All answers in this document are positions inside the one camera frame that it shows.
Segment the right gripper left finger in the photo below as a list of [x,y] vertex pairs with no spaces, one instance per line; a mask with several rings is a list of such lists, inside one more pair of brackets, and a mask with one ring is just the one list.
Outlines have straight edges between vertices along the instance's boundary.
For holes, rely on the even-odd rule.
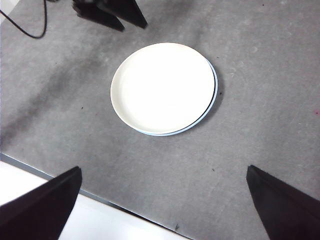
[[82,185],[76,166],[0,207],[2,240],[57,240]]

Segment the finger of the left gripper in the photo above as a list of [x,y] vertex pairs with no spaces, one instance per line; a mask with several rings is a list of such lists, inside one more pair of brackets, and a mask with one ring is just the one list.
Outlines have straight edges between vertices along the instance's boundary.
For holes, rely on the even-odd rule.
[[137,27],[146,28],[148,25],[135,0],[101,0],[99,8]]
[[97,6],[98,0],[73,0],[72,8],[78,17],[123,32],[125,27],[120,20]]

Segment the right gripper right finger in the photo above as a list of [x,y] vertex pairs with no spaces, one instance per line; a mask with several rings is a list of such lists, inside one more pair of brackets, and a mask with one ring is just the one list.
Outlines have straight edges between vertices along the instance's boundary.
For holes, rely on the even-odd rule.
[[250,165],[246,181],[254,207],[271,240],[318,240],[320,201]]

